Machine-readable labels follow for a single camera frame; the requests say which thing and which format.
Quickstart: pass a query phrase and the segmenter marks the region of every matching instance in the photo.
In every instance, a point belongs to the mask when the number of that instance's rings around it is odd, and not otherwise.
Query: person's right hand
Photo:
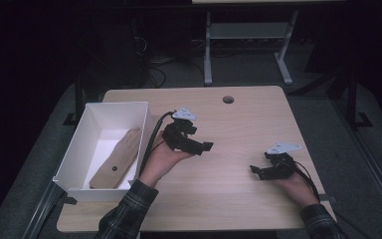
[[[296,172],[287,179],[277,179],[274,180],[274,182],[281,187],[301,209],[319,203],[308,183]]]

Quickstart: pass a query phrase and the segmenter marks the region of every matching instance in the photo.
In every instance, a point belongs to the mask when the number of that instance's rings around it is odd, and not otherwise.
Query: floor
[[[312,45],[292,42],[286,63],[294,83],[285,86],[273,56],[278,44],[261,42],[256,50],[229,49],[226,53],[233,54],[225,55],[222,51],[215,54],[212,87],[280,86],[290,93],[322,77],[304,71]],[[160,56],[153,60],[160,62],[169,57]],[[201,56],[156,66],[157,70],[150,70],[153,80],[143,87],[154,87],[154,81],[157,85],[164,81],[161,88],[203,87],[202,66]],[[339,100],[328,98],[330,84],[331,81],[326,82],[303,96],[288,96],[288,102],[342,230],[354,239],[382,238],[382,190],[368,159],[372,155],[382,171],[382,112],[374,96],[359,86],[357,111],[365,113],[372,126],[353,130],[342,113],[346,96]],[[101,101],[103,94],[98,93],[94,101]],[[56,228],[64,194],[52,187],[51,180],[74,133],[75,127],[65,121],[75,110],[75,89],[70,86],[59,99],[0,208],[0,238],[94,237],[93,233],[62,233]],[[62,195],[62,199],[49,201],[50,195],[55,194]],[[236,238],[258,237],[260,233],[240,234]],[[297,229],[279,231],[278,238],[308,237],[303,229]]]

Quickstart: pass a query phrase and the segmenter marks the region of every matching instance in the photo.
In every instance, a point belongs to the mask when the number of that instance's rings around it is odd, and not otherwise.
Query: hand
[[[145,168],[139,176],[139,180],[149,187],[156,186],[157,182],[168,173],[179,161],[191,157],[194,154],[184,151],[172,150],[159,133],[153,144],[153,151],[145,164]]]
[[[278,179],[274,180],[274,182],[281,187],[300,208],[319,203],[308,183],[296,172],[287,179]]]

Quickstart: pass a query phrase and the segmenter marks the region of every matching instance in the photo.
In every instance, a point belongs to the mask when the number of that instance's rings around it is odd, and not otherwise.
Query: dark background
[[[96,80],[93,73],[103,76],[108,82],[96,92],[139,88],[145,81],[140,59],[120,69],[110,66],[122,60],[112,56],[110,49],[122,52],[133,48],[126,40],[129,33],[117,36],[125,39],[120,47],[110,41],[103,43],[110,29],[102,26],[113,21],[128,23],[129,16],[99,15],[90,22],[78,10],[86,3],[68,2],[0,1],[0,204],[58,99],[79,76],[90,81]],[[163,27],[172,22],[168,18],[165,15],[164,20],[153,23],[165,30],[163,34],[175,30],[175,26]],[[193,31],[195,23],[190,19],[185,23]],[[297,37],[310,35],[309,29],[303,28],[306,25],[297,23]],[[326,17],[324,29],[314,40],[317,44],[307,68],[327,74],[343,65],[375,95],[382,108],[382,1],[349,1]],[[109,67],[99,63],[100,58],[106,59]],[[91,87],[89,98],[93,101],[97,97]]]

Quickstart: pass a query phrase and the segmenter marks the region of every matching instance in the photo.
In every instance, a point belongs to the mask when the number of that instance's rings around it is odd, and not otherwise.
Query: gray carpet
[[[291,92],[317,79],[320,75],[304,72],[311,47],[292,45],[286,55],[292,86],[285,86],[274,62],[272,51],[213,58],[213,87],[275,85]],[[202,58],[192,62],[202,68]],[[201,71],[193,64],[174,63],[158,68],[166,74],[163,88],[203,87]],[[158,72],[152,72],[161,81]],[[288,97],[289,104],[308,146],[311,158],[338,217],[338,224],[350,238],[382,238],[382,195],[372,179],[363,154],[353,140],[353,132],[326,97],[329,83],[303,97]],[[382,169],[382,113],[373,96],[359,88],[358,110],[364,112],[373,127],[361,128],[371,152]],[[42,134],[32,149],[17,180],[0,209],[0,238],[22,238],[34,216],[37,204],[52,180],[55,170],[70,142],[74,127],[63,125],[75,111],[74,87],[67,89],[55,107]],[[61,203],[49,213],[38,238],[93,238],[93,233],[61,233],[56,228]],[[278,233],[280,239],[308,238],[304,230]]]

